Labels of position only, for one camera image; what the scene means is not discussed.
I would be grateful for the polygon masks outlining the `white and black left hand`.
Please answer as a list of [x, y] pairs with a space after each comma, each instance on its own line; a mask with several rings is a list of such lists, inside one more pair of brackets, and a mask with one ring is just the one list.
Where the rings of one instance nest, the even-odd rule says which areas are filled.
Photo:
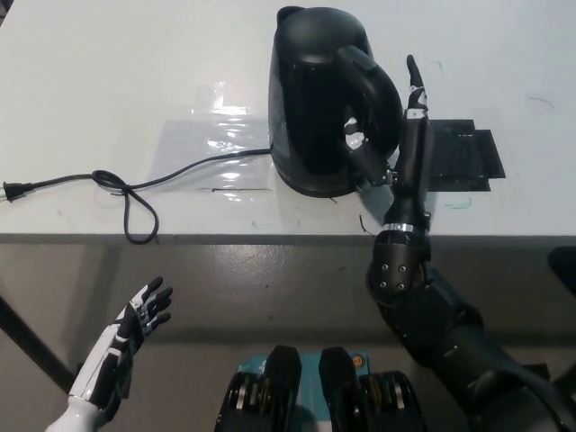
[[69, 392], [96, 406], [107, 421], [130, 387], [134, 356], [155, 329], [170, 320], [173, 289], [162, 284], [158, 276], [144, 285], [104, 328]]

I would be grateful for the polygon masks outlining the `black and white right hand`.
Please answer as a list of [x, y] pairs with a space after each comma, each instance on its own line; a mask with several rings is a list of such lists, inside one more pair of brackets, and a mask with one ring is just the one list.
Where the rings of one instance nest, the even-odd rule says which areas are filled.
[[383, 69], [354, 46], [337, 51], [338, 71], [367, 106], [369, 122], [361, 123], [350, 109], [343, 126], [345, 148], [352, 164], [373, 186], [388, 185], [393, 201], [382, 228], [426, 232], [430, 216], [425, 210], [433, 148], [428, 118], [428, 95], [413, 56], [406, 59], [409, 99], [402, 108], [398, 92]]

